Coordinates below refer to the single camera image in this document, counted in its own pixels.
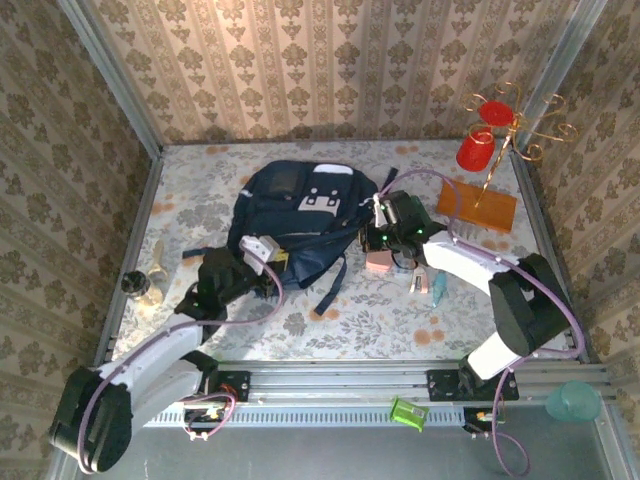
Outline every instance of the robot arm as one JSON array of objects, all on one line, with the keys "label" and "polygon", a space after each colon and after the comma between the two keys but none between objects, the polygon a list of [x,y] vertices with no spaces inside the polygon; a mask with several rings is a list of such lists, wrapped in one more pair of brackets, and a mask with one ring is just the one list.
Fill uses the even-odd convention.
[{"label": "robot arm", "polygon": [[[244,240],[244,247],[265,263],[277,251],[270,239]],[[89,416],[82,445],[94,472],[111,468],[126,451],[131,437],[172,403],[194,394],[213,393],[217,362],[196,349],[220,327],[202,326],[196,320],[226,320],[226,305],[254,287],[267,285],[259,275],[260,262],[249,263],[227,248],[209,249],[198,270],[198,282],[150,338],[176,325],[184,328],[150,345],[142,342],[124,357],[96,370],[80,367],[74,371],[49,430],[51,444],[78,459],[80,424],[89,400],[116,372]]]},{"label": "robot arm", "polygon": [[548,262],[538,254],[524,259],[498,254],[466,244],[431,221],[417,197],[392,192],[376,203],[375,226],[361,231],[365,252],[390,249],[475,285],[489,295],[496,332],[466,356],[460,365],[460,382],[473,391],[552,340],[569,324],[562,312],[502,258],[525,270],[546,285],[565,303],[562,289]]}]

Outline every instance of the green clip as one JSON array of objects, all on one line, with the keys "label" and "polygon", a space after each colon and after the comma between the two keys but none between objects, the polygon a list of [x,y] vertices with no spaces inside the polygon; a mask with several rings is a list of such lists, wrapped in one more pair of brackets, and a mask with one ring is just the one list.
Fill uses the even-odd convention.
[{"label": "green clip", "polygon": [[424,422],[427,420],[427,413],[429,413],[428,408],[417,407],[396,397],[391,407],[391,420],[417,428],[422,432]]}]

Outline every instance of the teal plastic cup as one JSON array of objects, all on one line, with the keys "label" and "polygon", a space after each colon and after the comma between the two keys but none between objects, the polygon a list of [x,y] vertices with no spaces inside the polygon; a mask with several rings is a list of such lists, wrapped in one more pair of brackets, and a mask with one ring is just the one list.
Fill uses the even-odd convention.
[{"label": "teal plastic cup", "polygon": [[563,422],[589,422],[600,415],[601,399],[591,385],[572,380],[547,398],[547,413]]}]

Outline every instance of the wooden block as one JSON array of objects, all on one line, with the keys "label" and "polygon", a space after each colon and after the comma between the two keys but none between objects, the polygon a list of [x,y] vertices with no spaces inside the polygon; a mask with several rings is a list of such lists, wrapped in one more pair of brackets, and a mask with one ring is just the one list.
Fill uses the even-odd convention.
[{"label": "wooden block", "polygon": [[[515,197],[487,190],[476,208],[476,200],[480,197],[482,189],[466,183],[456,181],[453,183],[460,193],[461,204],[458,218],[499,232],[511,232],[513,217],[516,213],[517,199]],[[443,215],[453,215],[455,203],[456,196],[453,189],[443,183],[436,212]]]}]

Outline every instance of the floral tablecloth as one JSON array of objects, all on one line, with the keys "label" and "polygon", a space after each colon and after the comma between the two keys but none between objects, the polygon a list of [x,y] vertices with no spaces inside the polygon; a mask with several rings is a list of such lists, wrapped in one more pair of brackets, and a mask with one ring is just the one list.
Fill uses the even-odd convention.
[{"label": "floral tablecloth", "polygon": [[[197,279],[201,257],[181,260],[183,250],[220,246],[226,241],[233,205],[249,177],[277,159],[339,162],[362,170],[379,185],[394,166],[407,171],[433,168],[452,178],[481,185],[485,172],[472,174],[455,161],[458,141],[272,143],[229,146],[175,146],[163,153],[161,183],[138,268],[150,266],[158,239],[165,243],[163,263],[170,273],[163,305],[144,307],[129,301],[114,356],[151,334]],[[414,176],[402,189],[417,194],[432,218],[441,180]],[[457,232],[478,244],[524,256],[536,243],[517,181],[508,161],[494,177],[493,188],[518,198],[511,234],[500,234],[460,222]],[[322,317],[313,308],[328,290],[339,268],[334,266],[306,291],[287,292],[279,314],[267,323],[223,327],[202,350],[218,360],[458,359],[480,345],[493,331],[489,298],[472,285],[448,275],[448,294],[436,308],[431,294],[409,293],[411,274],[367,271],[357,242],[347,251],[348,272],[338,298]],[[430,280],[435,277],[429,271]],[[247,295],[229,308],[229,319],[263,315],[272,303]],[[566,348],[559,336],[555,348]]]}]

